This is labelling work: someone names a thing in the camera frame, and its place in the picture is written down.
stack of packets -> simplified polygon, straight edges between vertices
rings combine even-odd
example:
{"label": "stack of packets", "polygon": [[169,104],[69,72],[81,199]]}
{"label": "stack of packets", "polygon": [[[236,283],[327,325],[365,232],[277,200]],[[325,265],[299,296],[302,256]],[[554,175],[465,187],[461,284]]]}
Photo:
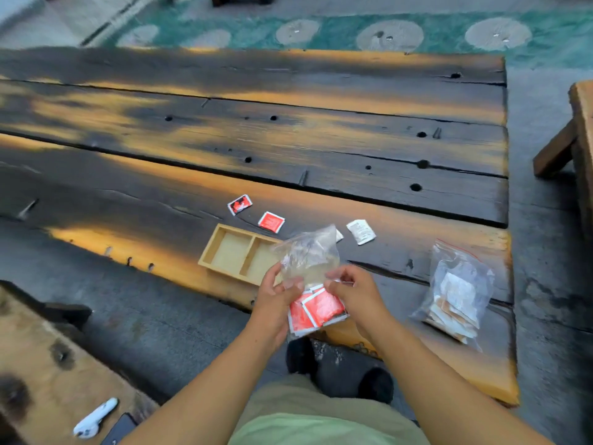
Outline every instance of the stack of packets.
{"label": "stack of packets", "polygon": [[302,337],[347,317],[342,301],[326,291],[323,284],[319,284],[305,290],[291,303],[288,325],[293,336]]}
{"label": "stack of packets", "polygon": [[434,301],[429,307],[426,323],[455,337],[467,345],[468,339],[478,336],[480,323],[476,309],[476,287],[447,272],[434,289]]}

forearm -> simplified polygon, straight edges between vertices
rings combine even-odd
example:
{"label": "forearm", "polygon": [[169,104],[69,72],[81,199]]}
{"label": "forearm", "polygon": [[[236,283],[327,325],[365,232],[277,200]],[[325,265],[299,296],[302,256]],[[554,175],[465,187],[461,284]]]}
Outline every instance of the forearm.
{"label": "forearm", "polygon": [[431,444],[550,444],[465,381],[386,311],[368,325],[369,339]]}
{"label": "forearm", "polygon": [[272,349],[270,339],[248,325],[210,366],[123,444],[226,444]]}

wooden tray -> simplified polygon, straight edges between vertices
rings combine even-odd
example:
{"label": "wooden tray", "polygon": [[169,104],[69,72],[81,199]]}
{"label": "wooden tray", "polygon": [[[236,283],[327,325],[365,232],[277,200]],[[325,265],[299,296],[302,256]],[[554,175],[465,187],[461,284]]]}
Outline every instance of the wooden tray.
{"label": "wooden tray", "polygon": [[259,286],[263,275],[278,261],[270,246],[279,242],[281,240],[219,223],[198,264]]}

person's right hand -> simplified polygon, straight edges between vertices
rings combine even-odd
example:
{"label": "person's right hand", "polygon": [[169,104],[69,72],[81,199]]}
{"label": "person's right hand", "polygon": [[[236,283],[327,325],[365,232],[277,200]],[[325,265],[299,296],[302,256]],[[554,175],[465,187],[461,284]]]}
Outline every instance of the person's right hand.
{"label": "person's right hand", "polygon": [[[324,284],[326,290],[344,302],[344,306],[355,321],[360,334],[370,340],[367,333],[369,326],[378,321],[378,317],[384,314],[390,315],[372,275],[366,270],[350,264],[338,267],[328,272],[326,276],[330,278]],[[332,281],[334,279],[350,284]]]}

person's left hand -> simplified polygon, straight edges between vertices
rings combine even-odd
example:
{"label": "person's left hand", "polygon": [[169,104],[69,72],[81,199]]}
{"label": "person's left hand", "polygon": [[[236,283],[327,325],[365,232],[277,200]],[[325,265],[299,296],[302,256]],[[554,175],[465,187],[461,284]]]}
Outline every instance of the person's left hand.
{"label": "person's left hand", "polygon": [[278,262],[264,275],[251,318],[247,323],[250,330],[271,341],[272,351],[276,351],[286,339],[288,307],[301,296],[304,289],[302,280],[293,281],[289,288],[285,287],[284,282],[275,286],[274,280],[281,268]]}

